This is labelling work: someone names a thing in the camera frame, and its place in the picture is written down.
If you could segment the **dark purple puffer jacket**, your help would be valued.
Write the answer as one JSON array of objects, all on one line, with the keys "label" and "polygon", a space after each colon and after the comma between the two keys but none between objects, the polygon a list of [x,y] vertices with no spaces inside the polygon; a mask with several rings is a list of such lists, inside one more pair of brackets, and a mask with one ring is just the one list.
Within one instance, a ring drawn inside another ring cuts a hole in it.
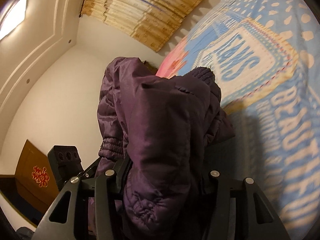
[{"label": "dark purple puffer jacket", "polygon": [[200,239],[207,202],[206,149],[234,136],[213,72],[197,67],[170,79],[136,57],[106,68],[97,119],[103,142],[96,174],[133,162],[124,208],[135,239]]}]

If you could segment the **brown wooden door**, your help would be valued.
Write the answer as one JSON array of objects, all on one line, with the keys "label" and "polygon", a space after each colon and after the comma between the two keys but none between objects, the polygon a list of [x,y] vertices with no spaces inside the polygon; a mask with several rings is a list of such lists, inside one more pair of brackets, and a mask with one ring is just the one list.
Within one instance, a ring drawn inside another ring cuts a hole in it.
[{"label": "brown wooden door", "polygon": [[18,194],[41,214],[59,194],[48,157],[29,140],[19,157],[15,180]]}]

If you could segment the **beige patterned window curtain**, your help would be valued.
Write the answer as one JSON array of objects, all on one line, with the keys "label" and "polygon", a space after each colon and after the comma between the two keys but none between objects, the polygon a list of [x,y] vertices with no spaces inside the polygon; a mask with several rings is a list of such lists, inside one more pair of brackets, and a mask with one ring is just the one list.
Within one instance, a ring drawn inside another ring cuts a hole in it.
[{"label": "beige patterned window curtain", "polygon": [[203,0],[84,0],[81,14],[158,52]]}]

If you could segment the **ceiling light panel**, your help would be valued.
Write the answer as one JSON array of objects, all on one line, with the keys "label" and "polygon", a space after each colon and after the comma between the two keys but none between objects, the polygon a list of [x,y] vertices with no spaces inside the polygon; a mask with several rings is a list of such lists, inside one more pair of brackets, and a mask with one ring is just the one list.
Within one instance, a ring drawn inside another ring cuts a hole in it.
[{"label": "ceiling light panel", "polygon": [[1,23],[1,40],[10,34],[25,19],[27,0],[19,0]]}]

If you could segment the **pink and blue bedspread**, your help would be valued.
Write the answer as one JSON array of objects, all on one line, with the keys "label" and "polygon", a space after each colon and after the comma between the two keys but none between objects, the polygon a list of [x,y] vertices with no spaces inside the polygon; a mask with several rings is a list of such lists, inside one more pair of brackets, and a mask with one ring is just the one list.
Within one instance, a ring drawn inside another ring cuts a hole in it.
[{"label": "pink and blue bedspread", "polygon": [[291,239],[319,237],[319,22],[304,0],[222,0],[158,75],[208,67],[235,137],[215,169],[252,177]]}]

